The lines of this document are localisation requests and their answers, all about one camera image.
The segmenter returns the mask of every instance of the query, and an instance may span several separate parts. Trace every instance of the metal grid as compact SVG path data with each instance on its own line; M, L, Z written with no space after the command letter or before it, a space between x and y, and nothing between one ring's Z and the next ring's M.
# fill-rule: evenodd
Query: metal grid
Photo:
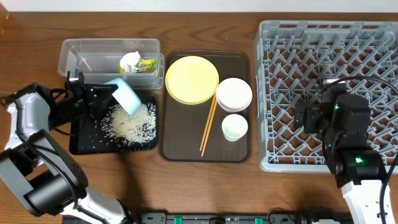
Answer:
M315 21L264 21L260 25L260 44L255 43L260 55L257 126L260 150L265 151L260 158L264 170L327 172L321 140L316 134L305 134L303 128L294 129L294 106L300 99L320 103L317 89L324 79L368 76L398 86L395 33L386 31L390 28L386 25ZM368 141L387 165L398 150L398 96L369 80L349 81L348 88L368 99L372 111Z

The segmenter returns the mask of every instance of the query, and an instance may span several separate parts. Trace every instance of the green light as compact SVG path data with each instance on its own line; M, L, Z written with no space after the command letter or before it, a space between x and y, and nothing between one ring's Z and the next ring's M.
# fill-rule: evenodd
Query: green light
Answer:
M361 163L361 162L363 162L363 160L362 160L361 158L359 158L359 157L355 158L355 161L356 161L356 163Z

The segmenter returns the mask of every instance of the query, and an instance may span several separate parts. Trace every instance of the black tray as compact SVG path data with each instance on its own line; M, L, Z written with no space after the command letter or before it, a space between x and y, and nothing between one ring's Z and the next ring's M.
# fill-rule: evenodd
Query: black tray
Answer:
M242 52L178 50L167 57L167 68L185 56L200 56L217 68L220 83L227 78L240 78L250 85L250 63ZM229 142L221 130L223 119L230 113L217 105L205 154L199 151L213 97L198 105L185 105L173 99L164 88L160 155L170 161L241 163L251 153L250 106L238 114L249 124L248 132L238 141Z
M158 115L156 107L156 99L153 96L138 95L142 104L148 105L152 103L155 105L156 114L156 136L153 140L147 143L134 143L132 145L123 144L124 138L106 138L107 132L101 129L101 119L98 122L93 121L88 115L82 116L80 119L72 121L70 132L72 134L78 133L74 136L70 136L69 151L73 155L83 154L97 154L97 153L108 153L108 152L131 152L153 149L156 146L158 136ZM109 102L109 107L119 104L114 98Z

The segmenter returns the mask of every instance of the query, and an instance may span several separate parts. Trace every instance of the brown tray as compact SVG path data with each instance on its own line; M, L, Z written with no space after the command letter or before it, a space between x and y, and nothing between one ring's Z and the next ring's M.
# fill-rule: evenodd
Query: brown tray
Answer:
M242 52L177 50L167 57L167 68L186 56L200 56L217 68L220 83L227 78L240 78L250 85L250 63ZM159 153L170 161L241 163L251 153L250 106L238 114L249 124L248 132L238 141L229 142L223 136L221 123L230 113L217 105L211 125L205 154L199 151L209 114L210 98L198 105L185 105L170 96L164 88L163 125L160 134Z

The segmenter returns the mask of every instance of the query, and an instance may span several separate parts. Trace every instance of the wooden chopstick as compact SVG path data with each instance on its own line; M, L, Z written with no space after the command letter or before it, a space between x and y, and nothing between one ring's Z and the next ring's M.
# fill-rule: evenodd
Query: wooden chopstick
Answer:
M215 101L216 101L216 95L214 94L214 96L213 96L213 101L211 102L211 107L210 107L210 110L209 110L209 116L207 117L207 121L206 121L205 132L203 133L203 137L202 137L202 139L201 139L199 151L201 151L201 148L202 148L202 146L203 146L203 143L205 142L205 137L206 137L206 133L207 133L207 128L209 127L211 112L213 111L213 107L214 107L214 102L215 102Z
M217 101L215 100L215 102L213 103L213 107L212 107L213 111L211 112L211 118L210 118L210 122L208 125L207 133L206 133L205 143L203 143L203 150L201 151L202 157L205 153L206 143L207 143L207 139L209 138L211 124L213 123L213 118L214 118L214 114L216 113L216 108L217 108Z

